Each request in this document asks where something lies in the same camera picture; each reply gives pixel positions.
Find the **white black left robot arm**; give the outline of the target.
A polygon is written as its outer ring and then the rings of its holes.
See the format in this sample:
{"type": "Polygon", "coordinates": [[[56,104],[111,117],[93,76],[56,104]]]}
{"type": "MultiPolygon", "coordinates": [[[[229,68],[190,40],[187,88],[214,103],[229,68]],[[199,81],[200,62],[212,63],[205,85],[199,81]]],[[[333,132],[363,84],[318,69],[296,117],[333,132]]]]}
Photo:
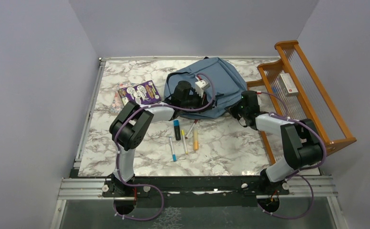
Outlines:
{"type": "Polygon", "coordinates": [[[110,126],[110,133],[117,146],[116,168],[113,172],[117,179],[114,189],[121,196],[132,192],[134,178],[134,155],[136,148],[143,141],[150,124],[159,121],[173,121],[183,114],[193,114],[212,108],[214,97],[203,100],[206,90],[215,87],[210,79],[197,80],[193,85],[188,81],[179,81],[174,92],[165,102],[151,105],[139,105],[128,102],[110,126]]]}

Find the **purple activity book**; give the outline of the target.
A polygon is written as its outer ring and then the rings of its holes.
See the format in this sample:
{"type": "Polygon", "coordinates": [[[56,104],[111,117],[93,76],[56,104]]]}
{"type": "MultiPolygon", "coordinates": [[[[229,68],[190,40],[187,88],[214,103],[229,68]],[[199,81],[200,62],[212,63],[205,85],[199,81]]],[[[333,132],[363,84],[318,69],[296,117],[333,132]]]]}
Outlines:
{"type": "Polygon", "coordinates": [[[122,84],[122,86],[117,90],[117,93],[124,105],[129,101],[134,101],[137,104],[150,105],[159,103],[162,100],[162,97],[152,80],[140,84],[122,84]]]}

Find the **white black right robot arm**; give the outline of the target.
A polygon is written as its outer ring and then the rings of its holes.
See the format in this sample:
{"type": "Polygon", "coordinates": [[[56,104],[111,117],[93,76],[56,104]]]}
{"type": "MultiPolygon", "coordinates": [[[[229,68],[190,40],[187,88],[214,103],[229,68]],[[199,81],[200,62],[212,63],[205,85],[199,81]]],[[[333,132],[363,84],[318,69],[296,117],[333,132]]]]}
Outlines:
{"type": "Polygon", "coordinates": [[[281,138],[283,158],[263,169],[257,183],[259,191],[270,194],[299,171],[318,167],[326,158],[327,150],[312,120],[295,120],[261,111],[259,94],[244,91],[241,99],[227,110],[236,120],[244,119],[245,127],[281,138]]]}

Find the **blue student backpack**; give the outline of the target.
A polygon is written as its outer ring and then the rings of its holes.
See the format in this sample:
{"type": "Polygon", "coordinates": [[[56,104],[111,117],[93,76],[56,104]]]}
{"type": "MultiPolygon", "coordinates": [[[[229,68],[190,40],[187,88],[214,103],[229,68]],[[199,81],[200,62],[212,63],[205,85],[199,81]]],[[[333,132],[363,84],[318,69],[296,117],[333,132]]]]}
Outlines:
{"type": "Polygon", "coordinates": [[[214,97],[214,107],[211,110],[182,114],[189,119],[216,119],[241,100],[242,93],[247,91],[247,83],[230,63],[218,58],[205,58],[183,69],[168,74],[164,87],[164,102],[174,92],[179,81],[188,81],[193,85],[197,80],[210,79],[215,87],[207,89],[207,99],[214,97]]]}

